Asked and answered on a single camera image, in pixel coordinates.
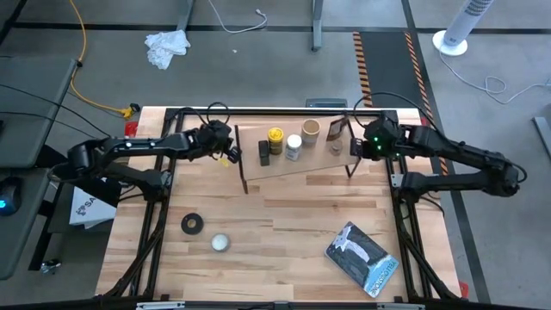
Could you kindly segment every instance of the yellow cable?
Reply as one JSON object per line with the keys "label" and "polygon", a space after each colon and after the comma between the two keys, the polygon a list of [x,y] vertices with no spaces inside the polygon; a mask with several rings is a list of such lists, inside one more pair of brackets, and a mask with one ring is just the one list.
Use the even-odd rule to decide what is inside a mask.
{"label": "yellow cable", "polygon": [[[83,30],[83,50],[80,53],[80,57],[78,57],[78,62],[80,62],[82,64],[82,62],[84,60],[84,55],[86,54],[86,48],[87,48],[87,44],[88,44],[88,39],[86,37],[86,28],[84,27],[83,18],[82,18],[82,16],[80,16],[80,13],[78,12],[78,9],[77,9],[77,6],[75,5],[75,3],[72,0],[69,0],[69,3],[71,4],[72,8],[75,11],[75,14],[77,15],[78,22],[80,23],[80,28]],[[130,117],[132,117],[132,115],[134,114],[134,111],[131,108],[124,108],[124,109],[123,108],[118,108],[117,109],[117,108],[109,107],[109,106],[106,106],[106,105],[99,104],[97,102],[93,102],[92,100],[90,100],[90,99],[86,98],[85,96],[81,95],[78,92],[78,90],[77,90],[77,88],[75,87],[75,84],[74,84],[75,76],[77,75],[77,70],[78,69],[76,69],[72,73],[72,76],[71,76],[71,89],[72,89],[72,91],[75,92],[75,94],[78,96],[78,98],[80,98],[82,101],[84,101],[88,104],[95,105],[98,108],[120,113],[120,114],[122,114],[122,116],[125,119],[129,119]]]}

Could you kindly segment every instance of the yellow jar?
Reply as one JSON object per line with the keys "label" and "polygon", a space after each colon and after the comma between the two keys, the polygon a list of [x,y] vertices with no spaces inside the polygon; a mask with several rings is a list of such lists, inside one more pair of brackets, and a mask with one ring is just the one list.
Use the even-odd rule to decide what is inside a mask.
{"label": "yellow jar", "polygon": [[283,152],[283,131],[273,127],[268,131],[269,153],[279,155]]}

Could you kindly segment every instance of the brown cup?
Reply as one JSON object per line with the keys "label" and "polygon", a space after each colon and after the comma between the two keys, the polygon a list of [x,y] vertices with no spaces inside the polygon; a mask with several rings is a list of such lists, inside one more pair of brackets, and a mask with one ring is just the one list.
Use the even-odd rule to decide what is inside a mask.
{"label": "brown cup", "polygon": [[316,145],[320,128],[321,125],[314,119],[305,120],[304,123],[302,123],[302,134],[300,136],[302,138],[302,144],[305,147]]}

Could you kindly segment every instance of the black computer mouse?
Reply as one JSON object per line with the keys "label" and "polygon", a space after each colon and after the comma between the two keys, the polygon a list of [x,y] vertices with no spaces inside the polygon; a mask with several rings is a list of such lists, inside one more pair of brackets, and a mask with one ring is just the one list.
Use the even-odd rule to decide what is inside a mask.
{"label": "black computer mouse", "polygon": [[0,182],[0,216],[9,216],[21,206],[21,186],[19,177],[7,177]]}

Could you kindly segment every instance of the wooden board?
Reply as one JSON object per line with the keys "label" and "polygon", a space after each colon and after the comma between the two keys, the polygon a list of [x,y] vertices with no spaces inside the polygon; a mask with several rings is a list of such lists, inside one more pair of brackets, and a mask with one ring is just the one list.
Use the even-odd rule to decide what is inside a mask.
{"label": "wooden board", "polygon": [[[338,166],[344,167],[347,164],[355,164],[357,157],[350,156],[348,152],[350,149],[350,138],[352,137],[348,126],[343,128],[341,137],[339,138],[343,143],[343,151],[340,155],[335,156],[331,154],[331,141],[326,141],[331,122],[338,121],[342,118],[341,115],[315,118],[321,126],[318,141],[315,146],[303,146],[300,150],[300,156],[296,161],[285,158],[285,150],[283,150],[283,153],[280,155],[270,154],[269,165],[264,167],[260,165],[260,158],[258,157],[258,141],[266,140],[268,138],[268,130],[274,125],[263,125],[258,127],[250,125],[238,126],[244,179],[250,181],[266,177],[284,176],[303,171],[314,171],[317,169]],[[283,130],[285,136],[283,145],[285,145],[285,141],[289,135],[300,135],[302,123],[306,119],[307,118],[302,118],[300,121],[280,122],[276,125]]]}
{"label": "wooden board", "polygon": [[[402,123],[420,123],[415,109],[398,112]],[[144,108],[138,137],[159,136],[163,116],[164,108]],[[259,126],[300,119],[234,116],[230,123]],[[197,125],[195,117],[186,117],[186,128]],[[361,134],[357,124],[354,130]],[[154,157],[131,158],[129,164],[144,170],[154,162]],[[432,172],[427,158],[408,160],[408,167],[410,171]],[[170,294],[172,300],[186,301],[373,301],[324,256],[325,248],[348,220],[400,260],[383,161],[363,160],[351,179],[338,167],[251,181],[249,191],[249,195],[243,193],[237,165],[225,168],[211,158],[178,162],[156,296]],[[98,294],[109,290],[134,259],[144,212],[140,198],[118,207]],[[191,212],[205,220],[203,231],[196,236],[184,234],[180,227],[183,216]],[[421,202],[418,220],[428,261],[459,294],[442,214]],[[211,250],[215,233],[229,235],[232,247],[228,252]],[[149,259],[142,289],[148,268]],[[417,272],[416,264],[412,268]],[[421,292],[418,276],[414,278]],[[392,301],[396,295],[406,298],[401,266],[377,301]]]}

